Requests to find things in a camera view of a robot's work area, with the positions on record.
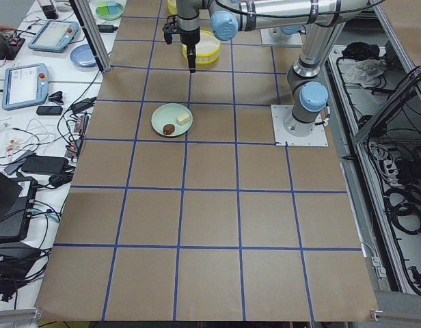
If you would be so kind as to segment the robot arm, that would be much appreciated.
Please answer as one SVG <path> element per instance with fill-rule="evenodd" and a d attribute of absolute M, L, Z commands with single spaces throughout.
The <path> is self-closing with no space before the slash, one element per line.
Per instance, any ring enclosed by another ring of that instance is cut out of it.
<path fill-rule="evenodd" d="M 299 105 L 299 88 L 317 80 L 334 40 L 344 24 L 359 14 L 367 1 L 177 1 L 177 14 L 167 20 L 165 40 L 174 34 L 186 47 L 191 73 L 195 72 L 200 41 L 200 12 L 207 11 L 213 36 L 230 47 L 230 69 L 192 77 L 192 101 L 232 106 L 234 121 L 246 123 L 238 113 L 291 100 Z M 298 57 L 288 59 L 286 83 L 277 77 L 281 50 L 232 44 L 238 33 L 256 38 L 268 29 L 307 27 Z"/>

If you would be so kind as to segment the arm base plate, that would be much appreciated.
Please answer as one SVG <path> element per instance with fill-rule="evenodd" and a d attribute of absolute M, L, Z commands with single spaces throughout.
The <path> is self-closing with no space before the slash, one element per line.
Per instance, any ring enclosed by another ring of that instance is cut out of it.
<path fill-rule="evenodd" d="M 311 123 L 300 123 L 293 117 L 292 105 L 271 105 L 276 146 L 327 147 L 325 126 L 319 113 Z"/>
<path fill-rule="evenodd" d="M 284 31 L 280 27 L 274 27 L 261 29 L 260 35 L 263 46 L 299 48 L 303 45 L 300 29 L 296 31 Z"/>

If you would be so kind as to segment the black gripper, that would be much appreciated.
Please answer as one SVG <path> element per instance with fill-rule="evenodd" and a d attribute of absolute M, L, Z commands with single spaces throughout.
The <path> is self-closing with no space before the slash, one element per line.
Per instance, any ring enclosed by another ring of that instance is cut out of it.
<path fill-rule="evenodd" d="M 200 20 L 198 18 L 179 19 L 180 41 L 187 46 L 187 61 L 190 73 L 196 72 L 195 46 L 200 41 Z"/>

